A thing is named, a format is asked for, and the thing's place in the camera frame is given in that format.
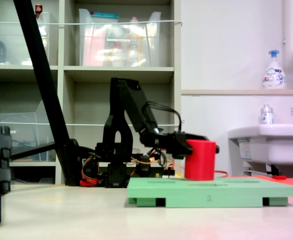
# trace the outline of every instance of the pipe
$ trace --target pipe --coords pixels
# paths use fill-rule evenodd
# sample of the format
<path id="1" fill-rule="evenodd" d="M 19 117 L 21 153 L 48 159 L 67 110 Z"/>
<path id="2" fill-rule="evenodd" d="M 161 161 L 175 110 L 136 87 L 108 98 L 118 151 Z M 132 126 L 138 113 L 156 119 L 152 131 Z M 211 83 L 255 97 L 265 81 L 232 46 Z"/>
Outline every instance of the pipe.
<path id="1" fill-rule="evenodd" d="M 287 86 L 293 89 L 293 0 L 283 0 L 283 68 L 286 74 Z"/>

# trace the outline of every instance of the red mat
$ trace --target red mat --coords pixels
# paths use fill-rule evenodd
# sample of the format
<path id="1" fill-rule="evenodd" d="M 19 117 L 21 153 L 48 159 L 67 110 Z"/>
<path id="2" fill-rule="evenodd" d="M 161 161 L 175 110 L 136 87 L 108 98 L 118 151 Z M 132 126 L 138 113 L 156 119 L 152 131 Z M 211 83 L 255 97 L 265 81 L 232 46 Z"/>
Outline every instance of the red mat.
<path id="1" fill-rule="evenodd" d="M 274 179 L 271 177 L 267 177 L 267 176 L 236 176 L 235 178 L 258 178 L 258 179 L 264 179 L 264 180 L 269 180 L 269 181 L 273 181 L 273 182 L 277 182 L 277 183 L 281 183 L 281 184 L 288 184 L 288 185 L 292 185 L 293 186 L 293 178 L 287 178 L 287 179 Z"/>

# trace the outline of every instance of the black tripod leg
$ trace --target black tripod leg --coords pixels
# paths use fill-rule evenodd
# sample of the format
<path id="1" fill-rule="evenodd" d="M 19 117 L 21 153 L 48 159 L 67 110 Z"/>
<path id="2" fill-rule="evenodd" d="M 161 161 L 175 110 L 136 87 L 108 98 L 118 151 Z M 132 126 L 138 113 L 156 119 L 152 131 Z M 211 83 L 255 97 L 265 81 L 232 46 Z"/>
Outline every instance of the black tripod leg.
<path id="1" fill-rule="evenodd" d="M 52 135 L 56 143 L 55 150 L 64 173 L 65 184 L 79 186 L 82 178 L 79 148 L 77 143 L 69 138 L 31 0 L 13 1 L 32 60 L 36 82 L 41 93 Z"/>

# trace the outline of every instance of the soap dispenser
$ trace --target soap dispenser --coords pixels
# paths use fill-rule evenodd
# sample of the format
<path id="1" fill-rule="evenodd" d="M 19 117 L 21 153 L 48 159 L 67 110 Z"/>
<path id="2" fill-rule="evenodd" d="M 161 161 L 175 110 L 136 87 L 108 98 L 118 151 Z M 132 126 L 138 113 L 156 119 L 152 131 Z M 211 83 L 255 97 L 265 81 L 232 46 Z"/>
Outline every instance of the soap dispenser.
<path id="1" fill-rule="evenodd" d="M 262 89 L 286 89 L 286 75 L 277 61 L 278 50 L 269 51 L 271 55 L 271 63 L 267 67 L 262 81 Z"/>

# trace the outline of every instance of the white sink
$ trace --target white sink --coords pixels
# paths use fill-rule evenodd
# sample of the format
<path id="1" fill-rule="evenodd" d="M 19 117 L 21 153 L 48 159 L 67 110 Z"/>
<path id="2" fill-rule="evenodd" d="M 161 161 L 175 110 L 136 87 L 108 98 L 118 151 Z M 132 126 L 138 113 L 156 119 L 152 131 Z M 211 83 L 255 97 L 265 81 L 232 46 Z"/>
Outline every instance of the white sink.
<path id="1" fill-rule="evenodd" d="M 293 165 L 293 124 L 259 124 L 228 132 L 228 138 L 247 140 L 247 162 Z"/>

